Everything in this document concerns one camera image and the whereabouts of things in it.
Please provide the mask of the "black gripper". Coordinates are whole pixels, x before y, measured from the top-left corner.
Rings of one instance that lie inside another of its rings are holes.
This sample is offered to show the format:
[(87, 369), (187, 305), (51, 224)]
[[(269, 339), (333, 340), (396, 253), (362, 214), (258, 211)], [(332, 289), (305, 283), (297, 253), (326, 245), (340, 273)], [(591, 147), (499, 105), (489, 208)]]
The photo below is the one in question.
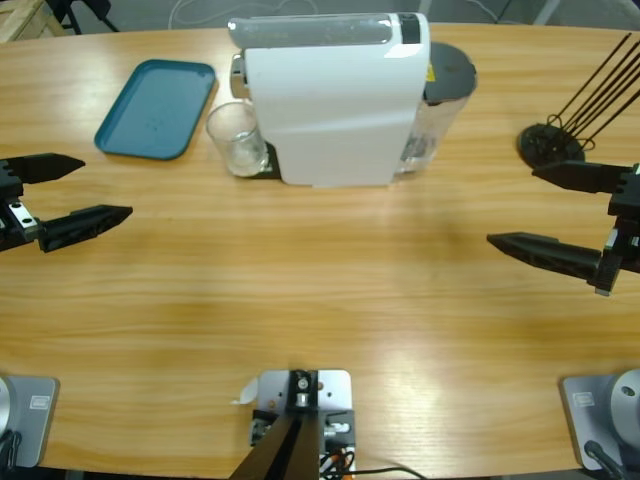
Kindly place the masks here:
[(29, 244), (38, 238), (40, 250), (49, 253), (93, 239), (120, 225), (133, 213), (132, 207), (96, 205), (39, 224), (20, 199), (24, 194), (23, 183), (57, 180), (84, 166), (85, 162), (80, 159), (57, 153), (1, 161), (2, 251)]
[(639, 165), (632, 167), (560, 161), (532, 175), (566, 190), (611, 193), (607, 213), (615, 218), (603, 252), (526, 232), (489, 234), (502, 253), (535, 268), (584, 280), (609, 296), (621, 270), (639, 272)]

